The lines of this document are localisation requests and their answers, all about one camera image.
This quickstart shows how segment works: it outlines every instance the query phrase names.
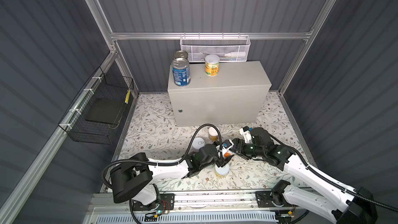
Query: floral patterned surface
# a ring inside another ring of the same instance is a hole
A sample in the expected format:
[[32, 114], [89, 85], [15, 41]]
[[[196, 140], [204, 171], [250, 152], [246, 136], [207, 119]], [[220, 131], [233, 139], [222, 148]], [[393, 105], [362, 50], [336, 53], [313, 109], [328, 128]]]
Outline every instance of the floral patterned surface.
[[[263, 127], [285, 144], [301, 151], [305, 157], [276, 92], [268, 92], [255, 123], [217, 125], [223, 139], [240, 137], [239, 129], [244, 126]], [[197, 128], [176, 127], [167, 93], [141, 94], [119, 158], [129, 158], [138, 152], [145, 152], [147, 157], [154, 159], [179, 158]], [[197, 136], [211, 143], [207, 127]], [[281, 179], [297, 187], [307, 187], [290, 174], [262, 161], [246, 161], [234, 156], [229, 165], [230, 172], [224, 178], [217, 177], [214, 168], [206, 168], [191, 178], [163, 179], [155, 183], [160, 191], [272, 188]]]

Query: black wire basket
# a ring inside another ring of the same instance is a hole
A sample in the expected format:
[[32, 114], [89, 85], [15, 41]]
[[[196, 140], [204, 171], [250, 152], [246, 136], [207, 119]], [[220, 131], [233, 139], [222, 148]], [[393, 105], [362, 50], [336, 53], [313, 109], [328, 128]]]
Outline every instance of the black wire basket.
[[[58, 125], [76, 142], [117, 143], [123, 129], [122, 123], [127, 118], [128, 111], [125, 110], [129, 109], [132, 102], [132, 99], [129, 100], [133, 90], [132, 78], [102, 73], [92, 88], [86, 90], [81, 103], [75, 109], [71, 109], [72, 102], [68, 111], [65, 112], [64, 116], [69, 111], [73, 111], [69, 122], [59, 123]], [[99, 102], [102, 102], [103, 105], [104, 103], [107, 105], [108, 102], [116, 103], [116, 105], [113, 104], [112, 121], [87, 120], [92, 115], [92, 108], [98, 108]]]

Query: white plastic lid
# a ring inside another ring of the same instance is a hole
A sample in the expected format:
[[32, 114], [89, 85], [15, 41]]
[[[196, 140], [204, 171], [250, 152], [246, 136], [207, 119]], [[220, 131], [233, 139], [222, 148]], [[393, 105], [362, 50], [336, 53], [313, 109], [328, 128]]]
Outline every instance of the white plastic lid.
[[209, 128], [209, 134], [212, 136], [218, 136], [216, 129], [214, 129], [213, 127]]
[[205, 140], [203, 138], [194, 138], [192, 142], [192, 148], [195, 150], [199, 150], [200, 148], [205, 146]]
[[226, 175], [229, 172], [229, 164], [226, 164], [224, 167], [218, 167], [217, 165], [214, 167], [216, 172], [220, 175]]
[[220, 58], [218, 55], [207, 55], [205, 57], [205, 61], [207, 63], [217, 63], [217, 62], [220, 62]]

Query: gray metal cabinet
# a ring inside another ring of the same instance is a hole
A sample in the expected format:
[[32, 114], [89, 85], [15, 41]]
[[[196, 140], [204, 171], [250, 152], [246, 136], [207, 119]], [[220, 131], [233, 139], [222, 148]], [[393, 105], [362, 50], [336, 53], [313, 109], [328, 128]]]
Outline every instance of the gray metal cabinet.
[[205, 123], [254, 122], [271, 87], [261, 63], [220, 63], [216, 76], [205, 73], [204, 64], [190, 64], [191, 82], [174, 84], [170, 68], [169, 92], [177, 126]]

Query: gray corrugated wall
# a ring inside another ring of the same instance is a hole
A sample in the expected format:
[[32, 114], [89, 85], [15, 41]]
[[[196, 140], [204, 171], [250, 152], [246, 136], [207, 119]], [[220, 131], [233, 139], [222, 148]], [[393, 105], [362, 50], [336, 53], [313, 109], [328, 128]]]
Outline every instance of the gray corrugated wall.
[[338, 0], [285, 94], [319, 168], [395, 207], [397, 17], [398, 0]]
[[[0, 19], [1, 206], [109, 50], [84, 0], [0, 0]], [[16, 223], [64, 211], [57, 222], [76, 223], [110, 149], [66, 140]]]
[[[180, 49], [178, 40], [119, 40], [118, 43], [140, 91], [167, 91], [173, 53]], [[248, 61], [260, 61], [272, 82], [271, 89], [278, 89], [302, 43], [302, 40], [252, 40]]]
[[[99, 0], [113, 32], [305, 32], [325, 0]], [[301, 41], [251, 40], [278, 89]], [[119, 41], [140, 91], [166, 91], [178, 41]]]

